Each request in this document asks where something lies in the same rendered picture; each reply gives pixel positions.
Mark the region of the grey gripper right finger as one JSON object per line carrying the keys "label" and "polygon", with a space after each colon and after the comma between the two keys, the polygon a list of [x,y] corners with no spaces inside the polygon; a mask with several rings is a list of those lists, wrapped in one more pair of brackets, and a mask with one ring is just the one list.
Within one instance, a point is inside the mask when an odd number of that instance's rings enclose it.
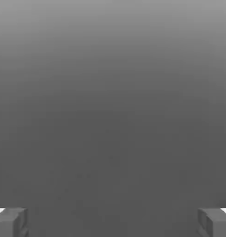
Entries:
{"label": "grey gripper right finger", "polygon": [[199,208],[197,217],[200,237],[226,237],[226,208]]}

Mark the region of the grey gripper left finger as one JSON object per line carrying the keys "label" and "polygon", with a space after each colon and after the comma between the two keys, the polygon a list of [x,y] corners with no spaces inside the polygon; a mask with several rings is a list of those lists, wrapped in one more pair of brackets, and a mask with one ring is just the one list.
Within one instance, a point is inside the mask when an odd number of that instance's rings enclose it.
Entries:
{"label": "grey gripper left finger", "polygon": [[29,237],[27,208],[0,207],[0,237]]}

